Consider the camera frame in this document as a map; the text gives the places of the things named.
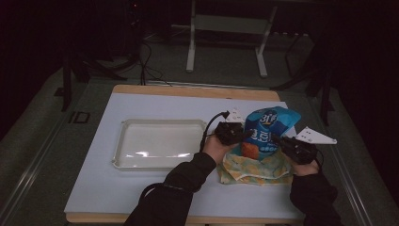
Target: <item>cable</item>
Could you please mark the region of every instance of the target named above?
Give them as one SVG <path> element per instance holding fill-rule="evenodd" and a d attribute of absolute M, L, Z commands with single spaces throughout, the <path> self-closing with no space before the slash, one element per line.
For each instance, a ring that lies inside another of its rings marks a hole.
<path fill-rule="evenodd" d="M 148 45 L 146 42 L 143 41 L 143 45 L 147 46 L 147 48 L 149 49 L 150 53 L 147 56 L 146 61 L 143 63 L 142 58 L 140 57 L 140 64 L 141 64 L 141 75 L 140 75 L 140 85 L 141 86 L 146 86 L 146 67 L 147 67 L 147 63 L 150 60 L 151 54 L 152 54 L 152 49 L 150 47 L 150 45 Z"/>

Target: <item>blue chip bag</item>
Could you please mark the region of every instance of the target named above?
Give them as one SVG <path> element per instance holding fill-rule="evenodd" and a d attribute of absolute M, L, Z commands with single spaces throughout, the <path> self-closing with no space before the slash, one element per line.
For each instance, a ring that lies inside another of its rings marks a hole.
<path fill-rule="evenodd" d="M 297 112 L 281 106 L 252 112 L 246 118 L 244 130 L 252 130 L 253 134 L 242 142 L 242 156 L 262 161 L 272 155 L 279 147 L 271 140 L 271 133 L 281 137 L 299 120 Z"/>

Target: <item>yellow cloth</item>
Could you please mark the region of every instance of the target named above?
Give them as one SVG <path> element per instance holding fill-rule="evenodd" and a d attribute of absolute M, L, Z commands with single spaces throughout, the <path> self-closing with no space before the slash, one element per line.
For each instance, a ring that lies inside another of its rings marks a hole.
<path fill-rule="evenodd" d="M 278 150 L 262 161 L 227 153 L 223 163 L 217 167 L 220 183 L 252 184 L 258 186 L 290 184 L 293 180 L 291 165 Z"/>

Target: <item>gray floor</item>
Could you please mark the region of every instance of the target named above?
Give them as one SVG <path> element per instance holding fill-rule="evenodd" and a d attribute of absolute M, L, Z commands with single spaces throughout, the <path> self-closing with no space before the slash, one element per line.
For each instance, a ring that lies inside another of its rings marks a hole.
<path fill-rule="evenodd" d="M 168 44 L 158 42 L 156 37 L 146 39 L 151 47 L 147 78 L 158 80 L 148 81 L 149 84 L 268 89 L 291 79 L 284 53 L 293 38 L 273 35 L 268 40 L 264 57 L 269 76 L 261 78 L 252 40 L 249 44 L 232 45 L 210 39 L 206 34 L 199 36 L 195 70 L 187 73 L 187 34 L 180 31 L 176 34 Z M 290 54 L 293 70 L 303 63 L 310 49 L 311 41 L 307 38 L 295 46 Z M 142 52 L 145 60 L 150 49 L 144 46 Z M 137 84 L 140 73 L 136 65 L 120 75 L 129 78 L 124 83 Z M 73 83 L 72 104 L 67 112 L 60 111 L 62 99 L 54 96 L 56 89 L 62 86 L 62 71 L 52 75 L 1 140 L 0 203 L 1 218 L 7 220 L 4 225 L 63 225 L 67 222 L 63 213 L 65 204 L 112 88 L 120 83 L 96 73 L 92 75 L 88 84 Z M 376 173 L 338 93 L 331 91 L 330 101 L 335 110 L 329 112 L 330 126 L 325 127 L 318 117 L 319 98 L 306 97 L 306 85 L 304 81 L 279 91 L 279 96 L 290 108 L 301 113 L 297 129 L 308 125 L 338 139 L 337 145 L 320 149 L 325 155 L 327 177 L 340 191 L 335 205 L 343 223 L 399 225 L 398 208 Z M 88 123 L 68 123 L 73 111 L 89 112 Z M 25 182 L 26 186 L 17 186 L 19 182 Z"/>

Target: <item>black cable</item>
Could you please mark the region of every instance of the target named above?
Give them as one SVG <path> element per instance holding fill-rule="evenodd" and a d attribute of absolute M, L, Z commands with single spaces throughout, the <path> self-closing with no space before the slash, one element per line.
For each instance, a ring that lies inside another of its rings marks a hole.
<path fill-rule="evenodd" d="M 202 153 L 202 151 L 203 151 L 203 146 L 205 146 L 205 140 L 206 140 L 206 138 L 208 137 L 208 129 L 209 129 L 209 126 L 211 126 L 212 122 L 214 122 L 214 120 L 215 120 L 217 117 L 219 117 L 219 116 L 223 116 L 223 117 L 226 119 L 229 115 L 230 115 L 230 112 L 229 112 L 229 111 L 220 112 L 220 113 L 218 113 L 217 115 L 215 115 L 215 116 L 208 122 L 208 124 L 206 125 L 205 130 L 203 131 L 202 140 L 200 141 L 200 145 L 199 145 L 199 152 L 200 152 L 200 153 Z"/>
<path fill-rule="evenodd" d="M 150 53 L 147 56 L 147 59 L 146 59 L 146 61 L 144 63 L 142 61 L 142 58 L 141 57 L 139 58 L 140 64 L 141 64 L 140 85 L 141 86 L 146 86 L 146 67 L 147 67 L 147 63 L 149 62 L 150 57 L 152 55 L 152 49 L 151 49 L 150 45 L 148 45 L 144 41 L 143 41 L 143 45 L 145 45 L 150 51 Z"/>

